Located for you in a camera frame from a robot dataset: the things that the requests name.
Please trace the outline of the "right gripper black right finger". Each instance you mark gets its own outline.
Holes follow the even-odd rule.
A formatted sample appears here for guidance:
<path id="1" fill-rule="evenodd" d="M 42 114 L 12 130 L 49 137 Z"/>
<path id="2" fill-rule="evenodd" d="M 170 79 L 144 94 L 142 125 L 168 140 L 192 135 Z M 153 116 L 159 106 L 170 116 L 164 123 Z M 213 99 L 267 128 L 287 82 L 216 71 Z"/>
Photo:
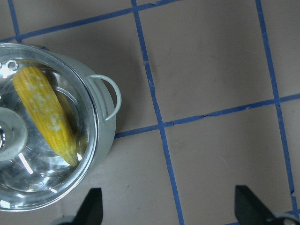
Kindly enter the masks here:
<path id="1" fill-rule="evenodd" d="M 241 225 L 298 225 L 288 214 L 275 215 L 246 185 L 235 186 L 234 214 Z"/>

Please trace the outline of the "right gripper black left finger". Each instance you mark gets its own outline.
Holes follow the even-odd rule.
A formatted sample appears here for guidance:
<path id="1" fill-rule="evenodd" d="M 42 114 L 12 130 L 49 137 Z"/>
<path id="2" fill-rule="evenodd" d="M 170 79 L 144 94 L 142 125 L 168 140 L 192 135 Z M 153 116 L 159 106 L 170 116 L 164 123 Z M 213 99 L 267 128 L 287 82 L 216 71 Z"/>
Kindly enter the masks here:
<path id="1" fill-rule="evenodd" d="M 101 225 L 104 216 L 102 189 L 91 188 L 75 216 L 54 220 L 52 225 Z"/>

